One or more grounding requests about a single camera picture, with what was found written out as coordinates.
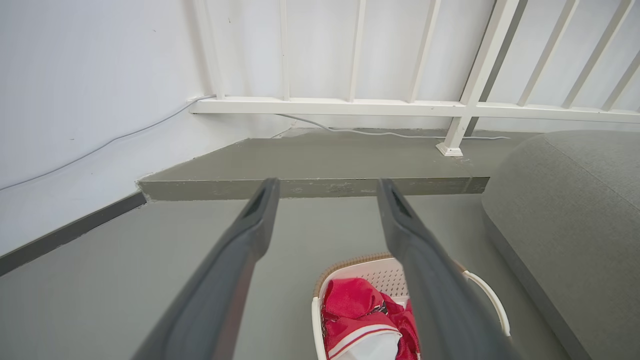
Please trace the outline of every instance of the white railing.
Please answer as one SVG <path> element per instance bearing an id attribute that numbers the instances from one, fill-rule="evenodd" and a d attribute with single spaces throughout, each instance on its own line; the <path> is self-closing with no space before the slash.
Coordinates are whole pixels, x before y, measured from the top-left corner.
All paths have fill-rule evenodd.
<path id="1" fill-rule="evenodd" d="M 615 14 L 605 29 L 600 41 L 591 53 L 582 72 L 569 91 L 562 106 L 529 104 L 530 96 L 536 88 L 541 75 L 552 59 L 561 41 L 579 0 L 565 0 L 564 8 L 556 22 L 551 36 L 535 66 L 529 81 L 517 104 L 479 101 L 487 83 L 489 74 L 498 57 L 498 52 L 505 39 L 511 19 L 514 16 L 518 0 L 497 0 L 486 33 L 472 66 L 467 84 L 460 101 L 419 101 L 416 100 L 422 71 L 429 45 L 433 36 L 441 0 L 432 0 L 429 4 L 427 20 L 424 26 L 418 57 L 413 71 L 410 88 L 407 89 L 405 101 L 384 99 L 356 99 L 355 89 L 358 81 L 358 65 L 362 46 L 364 28 L 364 12 L 366 0 L 359 0 L 355 39 L 353 44 L 353 64 L 347 99 L 301 98 L 289 95 L 288 47 L 287 47 L 287 12 L 286 0 L 280 0 L 280 39 L 282 49 L 282 98 L 276 97 L 232 97 L 225 96 L 221 82 L 221 70 L 216 58 L 214 34 L 207 11 L 206 0 L 196 0 L 198 10 L 198 26 L 207 62 L 209 80 L 216 85 L 215 99 L 198 101 L 191 107 L 192 113 L 290 113 L 313 115 L 407 115 L 423 117 L 452 117 L 453 121 L 444 142 L 437 145 L 445 156 L 461 156 L 460 143 L 472 117 L 498 117 L 519 119 L 554 119 L 579 120 L 595 122 L 640 123 L 640 109 L 637 111 L 615 110 L 617 100 L 628 88 L 631 79 L 640 67 L 640 52 L 622 75 L 611 95 L 602 108 L 576 108 L 572 104 L 591 72 L 596 67 L 602 54 L 620 29 L 635 0 L 621 0 Z"/>

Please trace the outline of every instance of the gray fabric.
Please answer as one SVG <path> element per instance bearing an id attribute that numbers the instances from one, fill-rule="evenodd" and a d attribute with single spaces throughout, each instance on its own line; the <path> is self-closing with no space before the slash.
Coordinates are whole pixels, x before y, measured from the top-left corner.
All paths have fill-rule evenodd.
<path id="1" fill-rule="evenodd" d="M 489 180 L 483 207 L 574 359 L 640 358 L 640 134 L 535 136 Z"/>
<path id="2" fill-rule="evenodd" d="M 560 315 L 555 305 L 551 300 L 549 300 L 547 294 L 542 290 L 542 287 L 540 287 L 540 284 L 538 284 L 529 269 L 524 265 L 524 263 L 522 263 L 518 254 L 516 254 L 507 239 L 504 238 L 502 233 L 498 230 L 484 210 L 483 222 L 489 239 L 491 239 L 496 249 L 498 249 L 500 254 L 502 254 L 502 257 L 505 259 L 513 273 L 516 274 L 518 280 L 527 290 L 530 298 L 536 304 L 549 326 L 554 330 L 556 336 L 559 339 L 562 339 L 561 343 L 565 350 L 572 350 L 572 359 L 591 360 L 591 357 L 584 350 L 584 347 L 582 347 L 578 338 L 575 337 L 575 334 L 569 325 L 567 325 L 564 318 Z"/>

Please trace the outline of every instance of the white stripe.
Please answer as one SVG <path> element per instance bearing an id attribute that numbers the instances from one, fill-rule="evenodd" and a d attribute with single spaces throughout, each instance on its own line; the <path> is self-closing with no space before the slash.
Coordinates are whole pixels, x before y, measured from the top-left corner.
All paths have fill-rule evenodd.
<path id="1" fill-rule="evenodd" d="M 372 335 L 373 334 L 380 334 L 381 332 L 396 332 L 396 333 L 400 334 L 398 329 L 396 329 L 393 326 L 384 325 L 384 324 L 368 325 L 368 326 L 365 326 L 365 327 L 361 327 L 361 328 L 357 329 L 356 331 L 352 332 L 351 334 L 345 336 L 331 350 L 329 350 L 327 352 L 327 354 L 329 355 L 329 357 L 332 357 L 335 354 L 337 354 L 338 352 L 340 352 L 343 347 L 347 346 L 350 342 L 352 342 L 353 340 L 357 339 L 359 336 L 362 336 L 363 334 L 366 334 L 367 332 L 371 332 L 371 331 L 375 331 L 375 330 L 380 330 L 380 332 L 374 332 L 374 333 L 372 333 Z"/>

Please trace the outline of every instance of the gray floor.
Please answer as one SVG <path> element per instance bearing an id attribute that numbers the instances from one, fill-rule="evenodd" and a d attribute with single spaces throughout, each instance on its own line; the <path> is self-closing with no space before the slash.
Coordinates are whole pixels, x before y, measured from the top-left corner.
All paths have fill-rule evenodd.
<path id="1" fill-rule="evenodd" d="M 523 358 L 568 359 L 485 238 L 480 196 L 409 200 L 452 258 L 493 287 Z M 151 203 L 0 278 L 0 359 L 130 358 L 243 204 Z M 374 197 L 281 200 L 235 358 L 316 358 L 317 278 L 335 262 L 385 250 Z"/>

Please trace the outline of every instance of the red cloth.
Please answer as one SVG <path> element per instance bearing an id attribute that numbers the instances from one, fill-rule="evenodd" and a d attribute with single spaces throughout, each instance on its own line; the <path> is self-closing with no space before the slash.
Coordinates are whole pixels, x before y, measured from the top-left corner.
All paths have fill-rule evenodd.
<path id="1" fill-rule="evenodd" d="M 360 278 L 331 280 L 324 296 L 324 318 L 357 319 L 382 307 L 382 296 Z"/>
<path id="2" fill-rule="evenodd" d="M 331 280 L 325 294 L 323 318 L 327 359 L 343 354 L 364 336 L 393 331 L 402 335 L 396 360 L 418 359 L 420 347 L 410 301 L 405 309 L 360 278 Z"/>
<path id="3" fill-rule="evenodd" d="M 411 307 L 411 300 L 407 302 L 406 309 L 396 304 L 387 294 L 382 294 L 387 305 L 387 315 L 402 334 L 398 341 L 398 355 L 396 360 L 418 360 L 420 345 L 418 332 L 415 329 L 415 318 Z"/>

